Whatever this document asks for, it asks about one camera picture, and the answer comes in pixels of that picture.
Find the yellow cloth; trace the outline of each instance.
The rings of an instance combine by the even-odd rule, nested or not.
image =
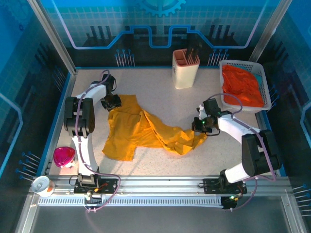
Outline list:
[[[201,145],[207,138],[192,130],[170,127],[141,109],[135,95],[120,95],[122,107],[109,112],[109,136],[103,153],[110,159],[132,161],[136,147],[165,148],[180,155]]]

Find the white tabletop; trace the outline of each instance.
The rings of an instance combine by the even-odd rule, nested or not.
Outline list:
[[[85,91],[92,81],[100,80],[102,70],[79,70],[72,96]],[[209,96],[220,92],[219,70],[199,69],[193,87],[177,90],[171,69],[112,69],[117,89],[114,94],[136,95],[139,105],[159,117],[165,124],[190,128],[198,116],[196,108]],[[221,107],[220,98],[216,98]],[[96,127],[93,133],[95,159],[100,172],[119,175],[218,175],[226,168],[241,162],[241,145],[233,137],[221,132],[209,137],[195,150],[179,156],[165,149],[137,148],[133,161],[108,159],[102,153],[109,133],[108,111],[99,102],[95,106]],[[245,123],[258,127],[252,113],[238,113]],[[71,137],[62,129],[58,145],[75,148]],[[50,174],[77,174],[78,165],[59,169],[52,164]]]

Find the blue wall panel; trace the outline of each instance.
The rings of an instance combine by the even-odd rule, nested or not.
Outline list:
[[[41,157],[68,71],[26,0],[0,0],[0,30],[0,231],[11,233],[37,169],[22,154]]]
[[[76,66],[170,66],[172,52],[202,43],[202,66],[215,52],[247,60],[278,0],[44,0]]]
[[[308,188],[311,186],[310,9],[308,0],[293,1],[259,60],[271,89],[273,107],[267,116],[285,171],[293,186],[306,183]]]

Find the orange cloth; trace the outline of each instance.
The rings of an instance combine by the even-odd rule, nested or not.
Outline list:
[[[103,153],[109,159],[132,161],[136,147],[165,148],[184,155],[207,138],[192,130],[183,131],[162,123],[156,116],[141,109],[136,96],[119,95],[122,106],[109,112],[109,136]]]
[[[236,96],[243,106],[263,107],[264,102],[259,92],[256,77],[250,72],[230,65],[223,66],[223,91]],[[231,97],[224,96],[224,101],[229,104],[239,105],[239,102]]]

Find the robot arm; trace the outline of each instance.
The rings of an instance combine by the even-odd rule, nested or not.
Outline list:
[[[280,169],[281,161],[272,131],[261,131],[245,123],[240,124],[237,118],[231,117],[231,112],[221,111],[216,99],[204,101],[197,110],[199,117],[194,118],[191,125],[192,130],[212,133],[212,129],[216,128],[231,135],[242,146],[242,162],[220,173],[219,182],[222,190],[225,190],[225,187],[232,183],[270,171],[261,144],[254,131],[263,138],[273,169]]]
[[[109,76],[108,79],[98,86],[99,82],[93,82],[90,87],[96,86],[91,89],[84,97],[81,103],[80,112],[77,112],[78,102],[81,96],[67,97],[65,101],[65,115],[64,115],[64,127],[68,131],[69,135],[78,148],[78,136],[75,133],[75,121],[77,114],[79,115],[78,121],[78,135],[81,139],[81,155],[77,150],[79,161],[79,175],[78,180],[82,187],[98,187],[98,179],[92,171],[98,171],[98,165],[95,161],[93,145],[92,145],[92,133],[95,129],[95,112],[94,106],[101,101],[103,107],[107,110],[111,110],[115,107],[121,106],[121,100],[118,95],[112,95],[113,85],[115,78]],[[81,157],[85,161],[86,165],[90,168],[87,169],[82,163]]]

